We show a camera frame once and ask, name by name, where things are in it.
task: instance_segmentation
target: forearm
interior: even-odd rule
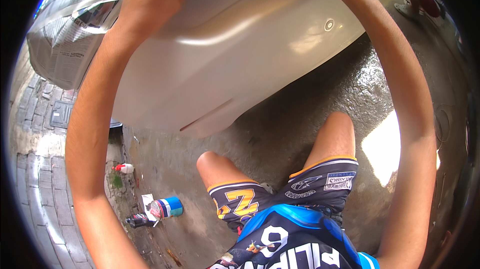
[[[395,193],[381,240],[382,268],[417,267],[425,249],[435,184],[433,107],[422,68],[378,0],[342,0],[362,23],[383,67],[401,134]]]
[[[342,0],[375,47],[397,113],[402,141],[431,136],[433,108],[427,81],[410,44],[378,0]]]
[[[98,268],[146,267],[110,206],[104,190],[105,158],[113,102],[136,48],[111,29],[85,77],[70,117],[65,161],[75,215]],[[124,253],[118,255],[116,247]]]
[[[108,32],[85,77],[70,116],[65,160],[74,200],[104,195],[105,158],[113,102],[135,45]]]

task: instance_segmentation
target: blue paint can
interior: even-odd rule
[[[157,220],[177,217],[183,213],[182,203],[177,197],[153,200],[150,204],[150,213]]]

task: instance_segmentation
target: basketball jersey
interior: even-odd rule
[[[279,204],[251,218],[235,245],[210,269],[379,269],[358,253],[331,218],[303,206]]]

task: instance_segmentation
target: yellow number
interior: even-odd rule
[[[228,206],[222,206],[221,208],[219,208],[218,206],[218,203],[216,202],[215,198],[213,198],[213,202],[215,202],[215,205],[216,205],[216,208],[217,208],[217,216],[220,218],[220,219],[223,219],[223,217],[225,217],[226,214],[228,214],[230,212],[230,207]]]
[[[254,213],[258,209],[258,202],[252,203],[251,200],[255,197],[253,189],[236,190],[225,193],[229,201],[237,200],[242,197],[239,205],[233,213],[239,217]]]

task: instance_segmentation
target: foot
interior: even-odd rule
[[[409,20],[418,20],[419,16],[423,15],[423,13],[421,13],[421,12],[415,13],[415,11],[413,10],[412,5],[410,3],[409,4],[407,4],[407,3],[405,3],[405,4],[395,3],[393,6],[395,7],[395,9],[401,15],[403,15],[405,18],[407,18]]]

